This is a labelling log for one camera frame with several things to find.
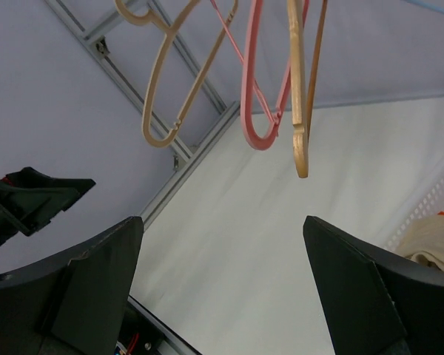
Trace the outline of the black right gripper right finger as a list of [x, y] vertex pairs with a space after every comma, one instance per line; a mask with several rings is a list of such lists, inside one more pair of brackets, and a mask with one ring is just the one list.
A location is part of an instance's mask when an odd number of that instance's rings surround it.
[[336, 354], [444, 354], [444, 272], [308, 216], [303, 238]]

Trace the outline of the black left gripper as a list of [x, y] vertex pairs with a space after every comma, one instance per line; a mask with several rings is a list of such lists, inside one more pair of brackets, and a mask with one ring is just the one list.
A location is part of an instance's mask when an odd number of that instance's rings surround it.
[[50, 177], [29, 166], [5, 175], [0, 179], [0, 246], [10, 238], [2, 235], [29, 237], [41, 230], [94, 185], [92, 179]]

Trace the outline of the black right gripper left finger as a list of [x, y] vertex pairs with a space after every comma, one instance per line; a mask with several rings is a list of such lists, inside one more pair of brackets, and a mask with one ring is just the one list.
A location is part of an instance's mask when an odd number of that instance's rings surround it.
[[128, 217], [0, 274], [0, 354], [112, 354], [144, 234]]

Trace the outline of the thick pink plastic hanger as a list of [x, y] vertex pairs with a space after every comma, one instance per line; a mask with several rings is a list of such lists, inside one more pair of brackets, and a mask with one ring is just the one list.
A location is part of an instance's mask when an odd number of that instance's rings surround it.
[[[253, 1], [249, 14], [249, 21], [246, 30], [245, 50], [240, 57], [242, 61], [242, 83], [241, 83], [241, 100], [240, 100], [240, 122], [247, 143], [256, 150], [267, 150], [278, 136], [279, 125], [283, 117], [286, 103], [290, 94], [295, 92], [292, 79], [295, 74], [295, 65], [299, 64], [304, 73], [305, 58], [301, 54], [299, 56], [290, 55], [287, 62], [285, 74], [278, 95], [276, 110], [270, 111], [269, 105], [260, 87], [255, 79], [255, 56], [258, 37], [258, 28], [262, 13], [263, 2]], [[268, 118], [269, 129], [267, 133], [261, 137], [254, 128], [252, 122], [252, 96], [256, 95], [262, 109]]]

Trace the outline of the beige garment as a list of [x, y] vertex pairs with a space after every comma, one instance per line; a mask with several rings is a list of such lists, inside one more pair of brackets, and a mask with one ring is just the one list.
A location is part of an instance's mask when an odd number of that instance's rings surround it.
[[444, 216], [413, 220], [396, 254], [415, 263], [444, 271]]

